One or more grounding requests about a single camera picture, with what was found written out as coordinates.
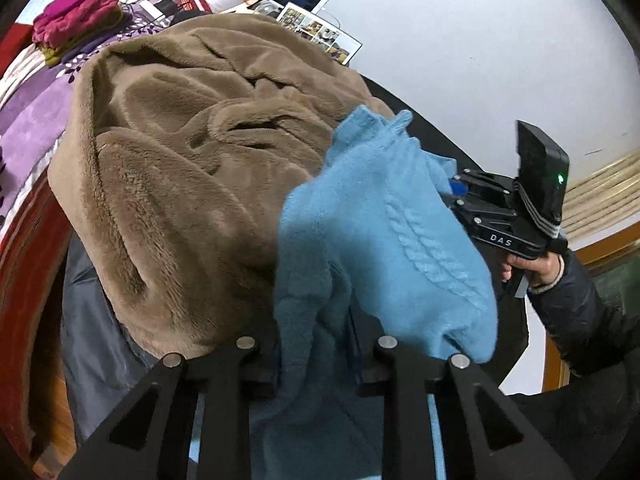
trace magenta towel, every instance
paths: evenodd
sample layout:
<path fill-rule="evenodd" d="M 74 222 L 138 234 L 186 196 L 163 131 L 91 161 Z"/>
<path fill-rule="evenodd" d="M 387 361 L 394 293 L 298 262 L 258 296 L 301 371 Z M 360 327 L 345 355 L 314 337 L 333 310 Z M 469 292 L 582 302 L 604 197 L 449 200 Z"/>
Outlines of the magenta towel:
<path fill-rule="evenodd" d="M 82 36 L 100 23 L 118 5 L 118 0 L 85 0 L 63 16 L 50 21 L 44 28 L 33 27 L 33 43 L 58 48 L 71 38 Z"/>
<path fill-rule="evenodd" d="M 42 14 L 36 17 L 33 20 L 33 27 L 38 28 L 36 26 L 44 26 L 49 23 L 51 20 L 55 20 L 60 16 L 64 16 L 74 7 L 77 7 L 85 0 L 53 0 L 48 6 L 44 8 Z"/>

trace sweater sleeve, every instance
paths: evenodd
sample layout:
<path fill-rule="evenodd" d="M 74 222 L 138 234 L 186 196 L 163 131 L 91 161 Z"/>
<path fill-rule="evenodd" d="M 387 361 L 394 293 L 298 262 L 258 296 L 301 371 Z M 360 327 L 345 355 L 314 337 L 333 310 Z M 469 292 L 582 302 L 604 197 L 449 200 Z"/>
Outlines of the sweater sleeve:
<path fill-rule="evenodd" d="M 542 294 L 530 295 L 562 359 L 578 375 L 614 365 L 640 347 L 640 318 L 605 305 L 575 254 L 564 256 L 564 274 Z"/>

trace olive cloth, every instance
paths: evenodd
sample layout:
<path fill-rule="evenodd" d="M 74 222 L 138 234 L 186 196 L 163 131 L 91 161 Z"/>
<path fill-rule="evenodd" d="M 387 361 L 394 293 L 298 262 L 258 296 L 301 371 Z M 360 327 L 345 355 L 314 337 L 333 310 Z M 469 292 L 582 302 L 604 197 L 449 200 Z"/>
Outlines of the olive cloth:
<path fill-rule="evenodd" d="M 79 73 L 51 189 L 118 320 L 155 356 L 270 316 L 284 200 L 359 104 L 358 73 L 271 18 L 201 16 Z"/>

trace person's arm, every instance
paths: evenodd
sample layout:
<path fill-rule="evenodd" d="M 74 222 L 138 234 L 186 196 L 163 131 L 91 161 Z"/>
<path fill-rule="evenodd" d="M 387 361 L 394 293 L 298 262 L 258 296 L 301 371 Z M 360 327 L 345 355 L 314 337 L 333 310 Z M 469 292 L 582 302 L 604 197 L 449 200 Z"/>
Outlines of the person's arm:
<path fill-rule="evenodd" d="M 511 265 L 533 272 L 529 299 L 574 373 L 601 370 L 640 347 L 640 318 L 602 303 L 593 280 L 571 251 L 562 261 L 556 254 L 533 262 L 510 254 L 507 262 L 505 278 L 510 277 Z"/>

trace silver screw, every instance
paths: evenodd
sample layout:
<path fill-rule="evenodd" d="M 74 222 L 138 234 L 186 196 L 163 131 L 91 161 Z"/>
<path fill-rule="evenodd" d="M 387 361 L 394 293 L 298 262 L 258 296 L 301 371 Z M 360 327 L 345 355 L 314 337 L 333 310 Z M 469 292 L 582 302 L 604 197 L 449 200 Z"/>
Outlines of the silver screw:
<path fill-rule="evenodd" d="M 180 354 L 167 354 L 162 358 L 162 364 L 167 368 L 175 368 L 182 362 L 182 356 Z"/>
<path fill-rule="evenodd" d="M 451 364 L 456 368 L 464 370 L 471 364 L 471 359 L 464 354 L 455 354 L 451 356 Z"/>
<path fill-rule="evenodd" d="M 255 339 L 250 335 L 243 335 L 236 341 L 236 346 L 241 350 L 250 350 L 255 346 Z"/>
<path fill-rule="evenodd" d="M 392 335 L 383 335 L 382 337 L 378 338 L 378 344 L 381 348 L 391 350 L 392 348 L 398 346 L 398 339 L 396 339 Z"/>

